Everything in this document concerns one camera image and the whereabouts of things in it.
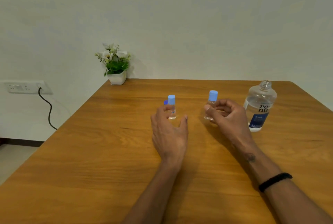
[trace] forearm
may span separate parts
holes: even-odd
[[[244,156],[248,159],[259,184],[282,173],[277,164],[257,147],[249,149]],[[333,219],[290,179],[273,184],[265,190],[265,194],[283,224],[333,223]]]
[[[161,163],[122,224],[160,223],[178,171],[177,165]]]

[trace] floor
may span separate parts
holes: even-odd
[[[8,145],[0,146],[0,185],[21,166],[38,147]]]

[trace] left hand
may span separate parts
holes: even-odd
[[[156,114],[151,115],[152,142],[161,157],[162,163],[176,166],[180,169],[187,149],[187,115],[181,119],[180,126],[174,127],[168,120],[166,111],[173,109],[172,105],[159,107]]]

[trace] hand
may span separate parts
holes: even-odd
[[[212,117],[231,143],[243,154],[256,147],[252,139],[244,107],[229,99],[217,100],[215,108],[204,106],[207,115]]]
[[[174,127],[168,120],[167,110],[172,105],[159,107],[156,114],[151,115],[152,142],[163,163],[176,166],[178,169],[187,149],[187,115],[181,119],[180,127]]]

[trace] white square pot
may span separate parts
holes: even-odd
[[[108,74],[107,75],[111,85],[122,85],[126,80],[126,71],[118,74]]]

